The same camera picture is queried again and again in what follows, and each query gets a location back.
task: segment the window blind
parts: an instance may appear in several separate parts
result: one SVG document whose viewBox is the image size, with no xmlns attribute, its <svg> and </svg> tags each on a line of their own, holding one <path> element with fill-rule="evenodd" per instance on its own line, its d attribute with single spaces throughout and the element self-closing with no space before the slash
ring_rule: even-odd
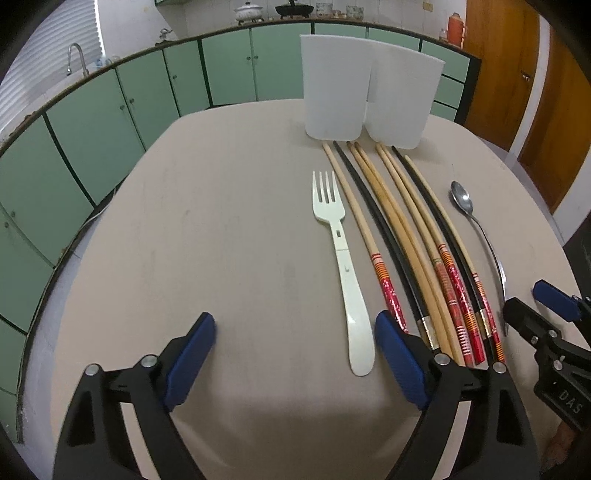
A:
<svg viewBox="0 0 591 480">
<path fill-rule="evenodd" d="M 0 130 L 66 77 L 68 47 L 79 43 L 86 64 L 102 55 L 95 0 L 65 0 L 33 32 L 0 84 Z M 72 51 L 72 71 L 82 68 Z"/>
</svg>

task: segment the wall tile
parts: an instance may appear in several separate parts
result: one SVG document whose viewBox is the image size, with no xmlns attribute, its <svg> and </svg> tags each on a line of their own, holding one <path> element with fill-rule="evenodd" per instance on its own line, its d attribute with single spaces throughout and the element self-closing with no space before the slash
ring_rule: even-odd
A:
<svg viewBox="0 0 591 480">
<path fill-rule="evenodd" d="M 402 28 L 417 33 L 423 33 L 424 10 L 423 2 L 416 0 L 403 0 L 402 2 Z"/>
<path fill-rule="evenodd" d="M 378 7 L 379 23 L 402 28 L 402 0 L 380 0 Z"/>
</svg>

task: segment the black pot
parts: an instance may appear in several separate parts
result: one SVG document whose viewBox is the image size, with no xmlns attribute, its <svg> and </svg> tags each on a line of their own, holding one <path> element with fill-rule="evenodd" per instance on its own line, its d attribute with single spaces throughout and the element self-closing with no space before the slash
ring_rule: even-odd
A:
<svg viewBox="0 0 591 480">
<path fill-rule="evenodd" d="M 278 14 L 283 17 L 306 17 L 308 18 L 314 10 L 312 5 L 297 4 L 295 0 L 290 0 L 288 4 L 275 7 Z"/>
</svg>

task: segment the white plastic container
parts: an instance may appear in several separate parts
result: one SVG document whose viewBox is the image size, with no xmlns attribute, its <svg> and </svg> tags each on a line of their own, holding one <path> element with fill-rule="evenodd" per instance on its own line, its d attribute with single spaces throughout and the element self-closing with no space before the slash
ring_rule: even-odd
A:
<svg viewBox="0 0 591 480">
<path fill-rule="evenodd" d="M 396 45 L 372 44 L 365 128 L 376 142 L 412 150 L 421 141 L 445 62 Z"/>
<path fill-rule="evenodd" d="M 306 133 L 318 140 L 359 138 L 375 42 L 337 35 L 300 38 Z"/>
</svg>

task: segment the fork handle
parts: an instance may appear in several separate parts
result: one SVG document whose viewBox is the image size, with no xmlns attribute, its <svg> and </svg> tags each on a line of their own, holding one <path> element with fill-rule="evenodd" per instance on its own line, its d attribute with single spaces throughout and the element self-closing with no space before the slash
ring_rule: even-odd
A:
<svg viewBox="0 0 591 480">
<path fill-rule="evenodd" d="M 337 249 L 336 259 L 339 264 L 340 285 L 343 290 L 343 300 L 345 302 L 345 313 L 347 316 L 349 363 L 353 373 L 358 377 L 362 377 L 371 372 L 374 366 L 374 334 L 369 322 L 368 309 L 365 306 L 361 288 L 359 288 L 357 276 L 353 269 L 349 250 Z"/>
</svg>

